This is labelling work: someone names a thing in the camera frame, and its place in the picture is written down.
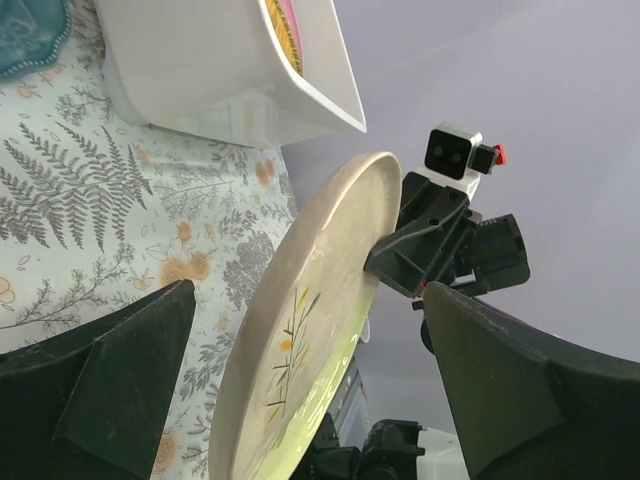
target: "yellow flower print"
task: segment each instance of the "yellow flower print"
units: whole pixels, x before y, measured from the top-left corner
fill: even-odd
[[[209,225],[208,223],[206,223],[204,229],[207,232],[207,237],[209,237],[210,240],[216,239],[216,229],[213,225]]]
[[[218,320],[218,328],[221,331],[226,332],[227,330],[229,330],[230,326],[231,326],[231,320],[229,320],[229,312],[224,310],[222,313],[220,313],[220,320]]]
[[[178,442],[173,432],[165,432],[160,437],[160,446],[158,447],[158,453],[156,454],[156,460],[153,462],[153,472],[164,472],[171,466],[176,456],[176,450],[178,449]]]
[[[209,257],[204,253],[194,252],[189,262],[189,278],[192,280],[205,280],[210,271]]]
[[[291,344],[290,338],[280,343],[280,350],[282,350],[285,353],[289,353],[291,351],[291,347],[292,347],[292,344]]]
[[[149,287],[151,287],[151,280],[154,280],[153,277],[149,276],[149,269],[147,268],[142,275],[137,275],[135,270],[131,269],[132,277],[129,277],[128,282],[133,282],[133,287],[136,290],[146,291]]]
[[[151,154],[148,150],[140,149],[136,152],[136,156],[138,157],[138,160],[140,161],[140,164],[142,166],[148,167],[149,165],[151,165]]]
[[[182,222],[178,225],[178,238],[182,241],[182,244],[189,243],[191,241],[191,225],[187,222]]]
[[[42,98],[40,97],[40,95],[36,93],[35,89],[36,89],[35,85],[27,85],[23,81],[22,84],[18,87],[18,95],[20,95],[22,98],[32,98],[32,97]]]
[[[0,305],[6,310],[13,311],[11,303],[16,299],[16,294],[11,290],[11,282],[6,278],[0,277]]]
[[[271,184],[271,179],[275,174],[276,169],[273,160],[256,163],[256,177],[258,178],[258,183],[263,187],[268,187]]]
[[[160,271],[160,285],[167,285],[189,278],[189,266],[178,258],[169,258]]]

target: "ceramic plate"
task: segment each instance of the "ceramic plate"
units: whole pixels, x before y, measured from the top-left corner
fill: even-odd
[[[286,480],[353,355],[378,286],[363,271],[394,231],[402,178],[388,153],[357,157],[307,203],[249,305],[220,385],[215,480]]]
[[[2,0],[0,80],[53,66],[70,33],[68,0]]]

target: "floral tablecloth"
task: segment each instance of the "floral tablecloth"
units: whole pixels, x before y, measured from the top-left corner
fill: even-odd
[[[153,478],[205,479],[226,358],[296,213],[289,179],[279,151],[120,120],[93,6],[74,16],[58,65],[0,84],[0,352],[192,279],[197,310]]]

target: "white wall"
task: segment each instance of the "white wall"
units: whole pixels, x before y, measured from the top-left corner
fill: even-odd
[[[532,266],[486,300],[575,343],[640,361],[640,2],[335,0],[369,124],[285,149],[301,203],[352,156],[405,170],[454,121],[505,145],[474,208],[512,212]],[[409,301],[382,287],[359,364],[372,419],[452,430]]]

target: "white bowl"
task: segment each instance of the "white bowl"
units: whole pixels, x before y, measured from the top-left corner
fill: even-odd
[[[333,0],[301,0],[304,76],[264,0],[97,0],[105,81],[129,123],[254,147],[366,131]]]

